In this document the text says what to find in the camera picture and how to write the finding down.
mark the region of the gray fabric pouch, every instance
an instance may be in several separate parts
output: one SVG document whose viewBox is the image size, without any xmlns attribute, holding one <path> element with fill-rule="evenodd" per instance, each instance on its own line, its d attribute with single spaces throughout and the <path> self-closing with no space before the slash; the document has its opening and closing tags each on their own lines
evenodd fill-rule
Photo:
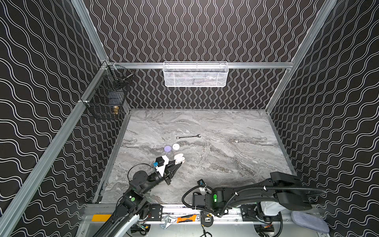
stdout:
<svg viewBox="0 0 379 237">
<path fill-rule="evenodd" d="M 298 211 L 293 211 L 291 213 L 291 217 L 292 221 L 301 227 L 312 229 L 324 234 L 329 233 L 329 226 L 323 219 Z"/>
</svg>

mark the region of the white mesh basket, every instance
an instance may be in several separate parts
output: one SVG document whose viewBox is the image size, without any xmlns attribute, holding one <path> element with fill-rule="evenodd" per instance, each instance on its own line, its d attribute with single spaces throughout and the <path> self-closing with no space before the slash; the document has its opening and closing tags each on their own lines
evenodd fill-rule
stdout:
<svg viewBox="0 0 379 237">
<path fill-rule="evenodd" d="M 164 62 L 164 84 L 168 87 L 224 87 L 227 62 Z"/>
</svg>

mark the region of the purple disc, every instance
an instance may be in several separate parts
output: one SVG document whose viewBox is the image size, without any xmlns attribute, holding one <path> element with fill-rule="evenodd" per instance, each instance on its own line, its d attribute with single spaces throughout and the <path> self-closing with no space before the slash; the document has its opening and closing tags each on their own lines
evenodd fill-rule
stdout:
<svg viewBox="0 0 379 237">
<path fill-rule="evenodd" d="M 164 147 L 165 152 L 170 152 L 171 151 L 171 146 L 165 146 Z"/>
</svg>

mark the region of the orange and black handle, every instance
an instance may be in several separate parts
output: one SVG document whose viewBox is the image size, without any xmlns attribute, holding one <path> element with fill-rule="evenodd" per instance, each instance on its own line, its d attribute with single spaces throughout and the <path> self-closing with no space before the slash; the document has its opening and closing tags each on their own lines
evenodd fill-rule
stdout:
<svg viewBox="0 0 379 237">
<path fill-rule="evenodd" d="M 188 216 L 178 217 L 178 219 L 176 220 L 176 223 L 196 221 L 196 216 L 197 215 L 188 215 Z"/>
</svg>

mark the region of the wavy patterned wall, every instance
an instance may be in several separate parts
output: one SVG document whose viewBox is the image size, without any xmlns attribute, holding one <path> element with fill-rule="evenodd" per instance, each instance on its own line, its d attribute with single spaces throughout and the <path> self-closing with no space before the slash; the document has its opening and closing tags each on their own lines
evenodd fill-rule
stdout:
<svg viewBox="0 0 379 237">
<path fill-rule="evenodd" d="M 323 0 L 84 0 L 114 62 L 291 61 Z"/>
<path fill-rule="evenodd" d="M 96 194 L 123 117 L 101 121 L 85 111 L 12 236 L 75 236 L 85 205 Z"/>
<path fill-rule="evenodd" d="M 162 70 L 137 70 L 128 90 L 131 108 L 264 109 L 285 69 L 229 70 L 225 87 L 166 87 Z M 120 78 L 125 70 L 114 71 Z"/>
<path fill-rule="evenodd" d="M 331 235 L 379 236 L 379 1 L 339 0 L 272 118 Z"/>
<path fill-rule="evenodd" d="M 69 0 L 0 0 L 0 216 L 100 62 Z"/>
</svg>

